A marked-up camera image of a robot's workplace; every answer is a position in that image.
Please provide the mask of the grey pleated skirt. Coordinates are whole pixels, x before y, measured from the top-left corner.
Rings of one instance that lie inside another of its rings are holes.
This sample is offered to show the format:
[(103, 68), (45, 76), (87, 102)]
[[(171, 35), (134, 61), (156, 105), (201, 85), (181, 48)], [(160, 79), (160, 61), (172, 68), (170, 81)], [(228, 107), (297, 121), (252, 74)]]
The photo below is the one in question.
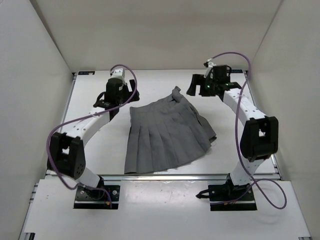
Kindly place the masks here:
[(176, 169), (203, 157), (217, 134), (176, 86), (170, 95), (131, 107), (125, 174)]

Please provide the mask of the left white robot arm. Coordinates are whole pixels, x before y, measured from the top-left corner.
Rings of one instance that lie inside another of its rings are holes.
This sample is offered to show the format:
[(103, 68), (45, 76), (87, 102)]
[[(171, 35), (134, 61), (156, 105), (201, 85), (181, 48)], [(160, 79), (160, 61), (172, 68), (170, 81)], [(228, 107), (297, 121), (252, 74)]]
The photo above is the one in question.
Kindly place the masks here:
[(86, 167), (85, 146), (116, 116), (123, 105), (140, 100), (137, 80), (131, 79), (129, 85), (131, 90), (123, 77), (109, 78), (105, 91), (98, 95), (86, 117), (74, 121), (71, 130), (55, 132), (49, 137), (47, 168), (61, 177), (75, 180), (87, 189), (93, 199), (101, 198), (105, 187), (102, 178)]

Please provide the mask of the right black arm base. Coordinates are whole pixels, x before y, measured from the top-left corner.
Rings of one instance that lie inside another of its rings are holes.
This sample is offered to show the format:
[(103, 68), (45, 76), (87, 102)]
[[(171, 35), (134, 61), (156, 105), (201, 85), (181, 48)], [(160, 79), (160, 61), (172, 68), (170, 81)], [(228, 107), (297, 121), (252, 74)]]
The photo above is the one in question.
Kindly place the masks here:
[(252, 186), (249, 183), (234, 185), (230, 174), (224, 184), (209, 184), (207, 189), (200, 191), (195, 197), (209, 199), (212, 212), (256, 211), (258, 209)]

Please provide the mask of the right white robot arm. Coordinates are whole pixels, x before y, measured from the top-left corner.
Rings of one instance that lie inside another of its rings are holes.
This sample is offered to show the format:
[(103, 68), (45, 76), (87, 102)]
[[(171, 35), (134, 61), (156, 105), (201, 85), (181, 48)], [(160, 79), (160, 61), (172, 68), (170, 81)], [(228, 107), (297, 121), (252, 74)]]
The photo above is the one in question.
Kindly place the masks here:
[(231, 73), (228, 65), (209, 63), (205, 74), (193, 74), (186, 93), (195, 96), (199, 88), (202, 97), (218, 96), (243, 125), (240, 161), (229, 175), (232, 183), (224, 187), (226, 198), (236, 200), (242, 195), (241, 186), (248, 185), (258, 167), (278, 151), (279, 121), (260, 111), (243, 94), (243, 87), (231, 81)]

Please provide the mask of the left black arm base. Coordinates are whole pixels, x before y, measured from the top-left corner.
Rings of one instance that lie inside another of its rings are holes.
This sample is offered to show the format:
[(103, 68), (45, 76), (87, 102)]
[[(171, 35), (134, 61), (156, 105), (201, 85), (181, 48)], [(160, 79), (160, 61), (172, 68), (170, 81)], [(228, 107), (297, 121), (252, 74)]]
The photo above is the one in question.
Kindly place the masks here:
[(100, 180), (98, 188), (104, 188), (109, 196), (103, 190), (92, 190), (78, 186), (73, 208), (83, 210), (117, 210), (120, 201), (120, 182), (105, 181), (102, 184), (102, 180)]

